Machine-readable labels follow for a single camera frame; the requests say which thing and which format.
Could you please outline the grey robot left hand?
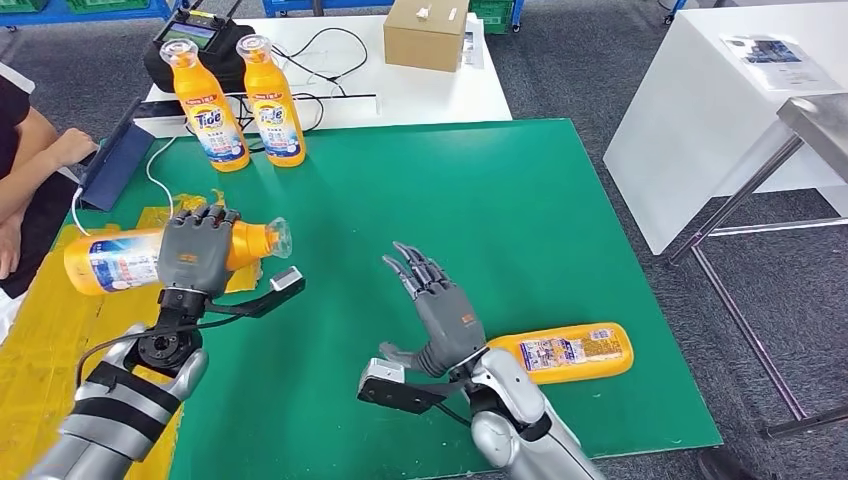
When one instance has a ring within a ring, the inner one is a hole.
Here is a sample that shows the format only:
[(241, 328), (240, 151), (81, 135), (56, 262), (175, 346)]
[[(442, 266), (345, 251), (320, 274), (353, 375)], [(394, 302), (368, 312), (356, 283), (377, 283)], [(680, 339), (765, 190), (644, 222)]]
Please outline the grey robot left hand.
[(201, 205), (183, 209), (169, 220), (157, 260), (159, 280), (167, 288), (221, 296), (232, 272), (226, 266), (233, 228), (241, 219), (235, 209)]

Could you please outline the person's hand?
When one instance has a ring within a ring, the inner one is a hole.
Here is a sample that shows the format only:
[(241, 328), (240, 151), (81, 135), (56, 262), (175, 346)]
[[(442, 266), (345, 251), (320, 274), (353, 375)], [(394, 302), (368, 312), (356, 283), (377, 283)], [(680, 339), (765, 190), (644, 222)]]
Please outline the person's hand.
[(1, 222), (1, 279), (17, 271), (21, 251), (22, 216), (13, 214)]
[(99, 145), (87, 133), (70, 128), (50, 145), (48, 152), (57, 167), (66, 167), (82, 162), (98, 149)]

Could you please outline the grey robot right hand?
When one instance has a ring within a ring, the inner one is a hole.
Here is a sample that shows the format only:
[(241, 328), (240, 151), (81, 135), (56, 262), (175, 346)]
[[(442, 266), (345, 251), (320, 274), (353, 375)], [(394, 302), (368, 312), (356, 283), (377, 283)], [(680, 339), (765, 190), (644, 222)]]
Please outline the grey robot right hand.
[(382, 260), (413, 301), (428, 341), (414, 352), (383, 342), (379, 351), (389, 361), (439, 378), (484, 349), (483, 325), (465, 291), (433, 259), (411, 245), (395, 241), (393, 246), (404, 261), (389, 255)]

